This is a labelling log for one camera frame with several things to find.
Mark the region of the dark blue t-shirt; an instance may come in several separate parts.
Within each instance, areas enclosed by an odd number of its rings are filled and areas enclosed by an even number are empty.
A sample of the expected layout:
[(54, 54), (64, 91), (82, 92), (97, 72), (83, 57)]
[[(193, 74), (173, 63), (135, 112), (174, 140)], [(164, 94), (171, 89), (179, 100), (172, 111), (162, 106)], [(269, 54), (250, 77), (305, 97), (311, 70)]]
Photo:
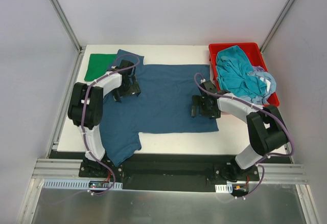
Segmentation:
[(144, 64), (142, 56), (122, 49), (119, 60), (127, 59), (136, 67), (141, 93), (114, 101), (111, 94), (103, 100), (100, 122), (102, 145), (107, 157), (118, 166), (141, 149), (139, 133), (201, 133), (218, 131), (215, 119), (203, 116), (192, 118), (192, 96), (199, 93), (194, 75), (210, 78), (205, 64), (162, 65)]

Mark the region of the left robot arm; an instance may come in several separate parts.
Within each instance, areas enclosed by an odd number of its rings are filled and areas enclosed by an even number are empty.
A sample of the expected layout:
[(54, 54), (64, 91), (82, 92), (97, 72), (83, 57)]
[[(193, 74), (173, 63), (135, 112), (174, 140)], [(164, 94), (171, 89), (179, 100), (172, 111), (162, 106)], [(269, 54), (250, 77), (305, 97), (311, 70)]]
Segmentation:
[(119, 66), (113, 66), (99, 78), (89, 82), (77, 82), (73, 86), (67, 116), (78, 128), (85, 147), (85, 158), (91, 161), (90, 171), (96, 177), (104, 177), (108, 165), (102, 161), (105, 148), (100, 136), (100, 122), (103, 116), (103, 99), (112, 94), (115, 102), (122, 98), (139, 96), (141, 88), (136, 78), (136, 66), (123, 59)]

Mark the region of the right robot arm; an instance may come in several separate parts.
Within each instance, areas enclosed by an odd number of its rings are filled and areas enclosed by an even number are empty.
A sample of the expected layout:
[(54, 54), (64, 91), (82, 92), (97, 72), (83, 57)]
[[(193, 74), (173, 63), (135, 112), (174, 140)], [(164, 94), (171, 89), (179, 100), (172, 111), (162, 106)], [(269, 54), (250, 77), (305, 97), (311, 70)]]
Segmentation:
[(220, 170), (226, 181), (236, 182), (247, 176), (248, 170), (273, 151), (290, 142), (278, 108), (245, 101), (227, 90), (217, 90), (211, 81), (196, 83), (200, 95), (192, 96), (191, 116), (217, 119), (228, 113), (247, 125), (249, 145)]

